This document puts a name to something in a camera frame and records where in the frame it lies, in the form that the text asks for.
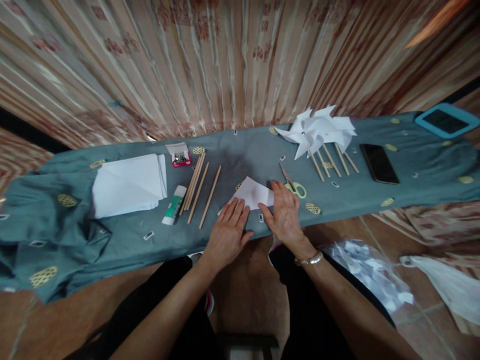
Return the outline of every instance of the black pants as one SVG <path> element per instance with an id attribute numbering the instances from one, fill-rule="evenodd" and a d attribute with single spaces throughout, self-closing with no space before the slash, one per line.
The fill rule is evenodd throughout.
<path id="1" fill-rule="evenodd" d="M 286 286 L 290 305 L 290 336 L 282 359 L 354 358 L 330 311 L 303 268 L 283 245 L 270 253 L 270 260 Z M 380 301 L 348 270 L 325 255 L 325 259 L 354 285 L 393 325 Z M 138 324 L 192 268 L 188 257 L 165 262 L 117 308 L 97 342 L 97 359 L 108 359 Z M 205 296 L 188 318 L 173 346 L 170 359 L 224 359 L 209 318 L 204 311 Z"/>

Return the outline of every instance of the silver watch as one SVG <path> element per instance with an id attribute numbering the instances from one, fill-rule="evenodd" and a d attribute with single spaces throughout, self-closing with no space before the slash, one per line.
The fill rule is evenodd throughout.
<path id="1" fill-rule="evenodd" d="M 295 265 L 297 266 L 302 266 L 302 265 L 313 265 L 318 263 L 320 260 L 324 258 L 324 254 L 319 251 L 317 255 L 314 257 L 309 258 L 308 260 L 298 260 L 297 258 L 295 259 Z"/>

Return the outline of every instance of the shoe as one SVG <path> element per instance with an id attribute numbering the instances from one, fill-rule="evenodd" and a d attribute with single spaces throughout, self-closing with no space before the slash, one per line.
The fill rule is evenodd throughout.
<path id="1" fill-rule="evenodd" d="M 275 250 L 276 248 L 278 248 L 280 245 L 282 245 L 282 242 L 275 236 L 273 235 L 273 244 L 271 245 L 270 247 L 270 250 L 268 250 L 268 262 L 270 263 L 270 265 L 274 266 L 272 264 L 272 261 L 270 260 L 270 253 Z"/>
<path id="2" fill-rule="evenodd" d="M 205 312 L 207 316 L 210 316 L 214 311 L 215 299 L 210 289 L 206 292 Z"/>
<path id="3" fill-rule="evenodd" d="M 203 253 L 204 253 L 203 251 L 200 251 L 200 252 L 195 252 L 193 254 L 187 255 L 191 259 L 191 267 L 192 268 L 195 266 L 195 264 L 200 259 L 200 257 L 202 256 Z"/>

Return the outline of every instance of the wooden stick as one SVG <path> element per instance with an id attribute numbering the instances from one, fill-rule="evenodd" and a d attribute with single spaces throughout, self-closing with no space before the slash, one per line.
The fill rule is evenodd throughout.
<path id="1" fill-rule="evenodd" d="M 215 180 L 213 181 L 213 185 L 211 186 L 210 196 L 208 197 L 208 201 L 206 202 L 205 210 L 203 211 L 203 216 L 201 217 L 201 221 L 200 221 L 200 226 L 198 227 L 199 229 L 201 229 L 202 226 L 204 225 L 205 216 L 207 216 L 207 211 L 209 210 L 209 206 L 210 206 L 210 200 L 212 200 L 212 195 L 214 194 L 215 186 L 217 185 L 217 180 L 219 179 L 221 168 L 222 168 L 222 165 L 220 165 L 218 167 L 218 170 L 216 171 Z"/>
<path id="2" fill-rule="evenodd" d="M 313 163 L 315 164 L 316 172 L 320 176 L 321 181 L 324 182 L 325 179 L 324 179 L 324 176 L 322 175 L 322 173 L 320 172 L 320 168 L 319 168 L 319 165 L 317 164 L 317 160 L 315 160 L 315 157 L 310 150 L 308 150 L 308 152 L 310 153 L 310 157 L 313 160 Z"/>
<path id="3" fill-rule="evenodd" d="M 195 188 L 197 187 L 197 183 L 199 182 L 199 177 L 200 177 L 200 173 L 202 171 L 202 166 L 204 165 L 204 159 L 205 159 L 205 153 L 203 153 L 200 156 L 200 159 L 198 159 L 198 163 L 196 165 L 197 167 L 195 168 L 195 170 L 196 170 L 195 178 L 193 179 L 193 185 L 191 187 L 190 195 L 188 196 L 188 198 L 186 200 L 185 210 L 190 209 L 190 205 L 192 203 L 192 199 L 193 199 L 194 194 L 195 194 Z"/>
<path id="4" fill-rule="evenodd" d="M 318 150 L 316 151 L 316 153 L 318 154 L 318 157 L 320 158 L 321 165 L 323 166 L 323 170 L 325 170 L 326 175 L 328 177 L 330 177 L 329 169 L 327 168 L 327 165 L 325 165 L 325 161 L 324 161 L 324 158 L 322 157 L 322 154 Z"/>
<path id="5" fill-rule="evenodd" d="M 357 169 L 357 167 L 355 166 L 354 162 L 352 161 L 352 159 L 350 158 L 350 156 L 347 154 L 346 151 L 345 151 L 345 153 L 344 153 L 343 155 L 345 155 L 346 159 L 350 162 L 351 167 L 352 167 L 357 173 L 359 173 L 360 171 Z"/>
<path id="6" fill-rule="evenodd" d="M 205 175 L 207 175 L 207 170 L 209 169 L 209 162 L 206 163 L 205 170 L 203 171 L 203 176 L 201 177 L 200 185 L 198 185 L 198 190 L 196 191 L 195 201 L 190 211 L 190 217 L 188 218 L 188 223 L 192 222 L 192 217 L 194 216 L 195 207 L 197 206 L 197 201 L 199 199 L 200 192 L 202 191 L 202 185 L 204 184 Z"/>
<path id="7" fill-rule="evenodd" d="M 343 168 L 345 169 L 346 175 L 350 176 L 349 168 L 347 167 L 347 164 L 345 163 L 344 157 L 342 156 L 342 152 L 340 151 L 339 145 L 337 143 L 335 143 L 335 149 L 336 149 L 336 152 L 338 153 L 338 157 L 340 158 L 341 164 L 343 165 Z"/>
<path id="8" fill-rule="evenodd" d="M 323 150 L 325 150 L 325 153 L 328 156 L 328 160 L 330 160 L 331 164 L 333 165 L 333 168 L 335 169 L 336 174 L 338 175 L 339 178 L 341 178 L 342 174 L 340 173 L 339 169 L 337 168 L 337 165 L 335 165 L 334 160 L 332 159 L 332 156 L 329 153 L 329 150 L 327 149 L 325 144 L 323 144 L 321 147 L 323 148 Z"/>
<path id="9" fill-rule="evenodd" d="M 202 157 L 202 155 L 200 155 L 196 161 L 196 165 L 198 166 L 199 162 L 200 162 L 200 158 Z M 197 167 L 195 167 L 195 169 L 193 169 L 193 174 L 191 175 L 191 179 L 190 179 L 190 184 L 188 185 L 188 188 L 186 190 L 186 194 L 185 196 L 183 197 L 183 201 L 182 201 L 182 204 L 181 204 L 181 208 L 180 208 L 180 213 L 178 214 L 178 216 L 182 216 L 182 214 L 184 213 L 184 210 L 185 210 L 185 204 L 187 203 L 187 198 L 190 196 L 190 192 L 192 191 L 192 184 L 194 183 L 194 179 L 195 179 L 195 175 L 197 173 Z"/>

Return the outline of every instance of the white plastic bag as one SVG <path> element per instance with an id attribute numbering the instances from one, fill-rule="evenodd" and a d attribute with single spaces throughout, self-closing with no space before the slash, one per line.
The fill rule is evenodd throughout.
<path id="1" fill-rule="evenodd" d="M 393 265 L 362 240 L 336 242 L 322 251 L 360 280 L 390 314 L 404 303 L 414 303 L 409 286 L 394 272 Z"/>
<path id="2" fill-rule="evenodd" d="M 402 256 L 400 262 L 422 270 L 451 312 L 480 325 L 480 280 L 430 257 Z"/>

